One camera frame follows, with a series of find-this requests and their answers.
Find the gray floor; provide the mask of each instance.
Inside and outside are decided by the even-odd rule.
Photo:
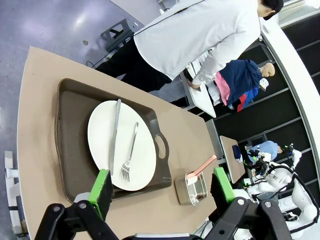
[[[29,46],[48,50],[82,64],[86,61],[95,63],[106,54],[104,43],[99,38],[100,33],[124,18],[134,20],[109,0],[0,1],[2,166],[5,150],[13,151],[15,156],[17,153],[19,94]],[[88,41],[88,45],[84,45],[83,41]],[[17,239],[10,226],[3,170],[0,170],[0,239]]]

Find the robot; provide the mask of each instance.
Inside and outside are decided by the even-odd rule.
[[[255,169],[258,175],[252,179],[252,184],[245,191],[251,198],[265,192],[274,192],[273,196],[275,196],[280,191],[284,191],[287,185],[293,181],[294,188],[289,202],[297,206],[301,210],[301,214],[297,216],[292,213],[284,213],[284,217],[292,238],[297,239],[302,236],[304,229],[318,221],[319,207],[309,189],[294,172],[302,156],[301,152],[293,149],[293,144],[286,148],[286,151],[293,155],[291,168],[284,163],[278,164],[270,161],[271,155],[260,152],[259,148],[249,153],[256,158],[256,163],[252,168]]]

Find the wooden table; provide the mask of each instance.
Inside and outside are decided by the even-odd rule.
[[[45,209],[52,203],[68,207],[63,194],[55,147],[54,121],[58,83],[70,78],[154,109],[170,154],[172,186],[113,201],[106,221],[118,238],[135,233],[190,233],[216,208],[209,195],[197,206],[179,205],[173,180],[196,169],[214,154],[202,118],[80,63],[31,47],[22,78],[17,153],[21,198],[31,239]],[[208,189],[214,162],[204,170]],[[90,239],[86,232],[77,240]]]
[[[233,145],[238,145],[237,141],[225,136],[220,136],[222,149],[224,151],[224,156],[226,164],[228,165],[231,181],[235,184],[245,173],[245,166],[242,162],[238,162],[235,159],[234,151],[232,149]]]

